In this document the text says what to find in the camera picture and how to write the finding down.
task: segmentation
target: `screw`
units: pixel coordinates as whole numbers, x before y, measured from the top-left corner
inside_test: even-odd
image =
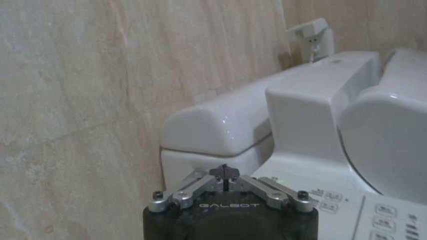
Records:
[[[298,199],[308,200],[308,192],[307,191],[298,191]]]
[[[184,191],[180,191],[180,192],[177,193],[177,195],[179,195],[180,197],[187,197],[187,196],[188,196],[187,192],[184,192]]]
[[[275,196],[275,197],[282,197],[282,196],[283,196],[283,193],[279,192],[279,191],[276,191],[276,192],[272,193],[272,196]]]
[[[163,191],[155,191],[155,192],[152,193],[152,199],[153,199],[153,200],[160,200],[160,199],[163,199]]]

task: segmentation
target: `metal linkage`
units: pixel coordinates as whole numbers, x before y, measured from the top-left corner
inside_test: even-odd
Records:
[[[196,199],[204,192],[220,191],[223,180],[216,180],[215,176],[208,175],[203,169],[196,169],[172,189],[152,193],[148,209],[153,213],[164,212],[171,203],[180,209],[189,208]]]
[[[239,170],[225,165],[211,169],[209,174],[204,170],[195,170],[171,190],[155,191],[148,204],[149,211],[160,213],[172,203],[180,209],[187,209],[204,192],[219,191],[252,192],[275,209],[283,209],[290,203],[302,213],[314,210],[308,192],[296,192],[267,177],[255,179],[247,175],[239,176]]]
[[[201,179],[208,173],[201,170],[196,169],[185,178],[184,180],[173,186],[171,189],[165,191],[155,191],[152,193],[152,199],[148,203],[148,209],[153,213],[160,213],[167,210],[167,207],[172,201],[172,195],[192,185],[199,179]]]
[[[244,190],[259,196],[266,201],[267,205],[275,209],[282,209],[288,203],[288,197],[282,191],[272,189],[250,176],[240,176],[236,180],[236,184],[240,185]]]
[[[288,187],[279,184],[275,180],[264,176],[260,177],[258,180],[267,186],[286,193],[291,204],[295,206],[299,212],[310,213],[314,210],[314,205],[312,205],[314,199],[310,197],[308,192],[306,191],[296,192]]]

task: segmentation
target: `white toilet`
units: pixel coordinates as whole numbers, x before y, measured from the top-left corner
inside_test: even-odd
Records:
[[[176,113],[167,187],[225,163],[296,189],[307,179],[427,204],[427,54],[400,49],[382,66],[375,52],[342,52]]]
[[[268,76],[229,94],[179,111],[161,133],[161,167],[165,188],[197,168],[221,164],[251,175],[274,152],[266,88],[308,65]]]

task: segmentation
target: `marble wall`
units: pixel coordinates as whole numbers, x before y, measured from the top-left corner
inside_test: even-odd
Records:
[[[287,27],[324,17],[336,51],[427,51],[426,0],[282,0]],[[291,44],[292,52],[298,45]]]
[[[278,0],[0,1],[0,239],[137,240],[179,109],[290,65]]]

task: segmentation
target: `button label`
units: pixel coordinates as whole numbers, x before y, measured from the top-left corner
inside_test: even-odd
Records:
[[[392,220],[383,218],[383,217],[374,217],[374,227],[376,229],[388,231],[388,232],[395,232],[396,231],[396,224]]]
[[[336,214],[339,211],[339,205],[327,201],[320,202],[320,210],[330,213]]]
[[[371,231],[370,240],[395,240],[395,238],[379,231]]]
[[[332,202],[340,202],[343,200],[343,194],[334,191],[327,191],[324,194],[324,199]]]
[[[314,189],[314,190],[311,190],[311,194],[312,195],[316,195],[316,196],[319,196],[319,197],[323,197],[323,194],[324,194],[324,190],[322,190],[320,188],[318,188],[318,189]]]
[[[384,205],[384,204],[376,204],[375,212],[379,215],[383,215],[386,217],[395,218],[398,216],[398,210],[392,206]]]

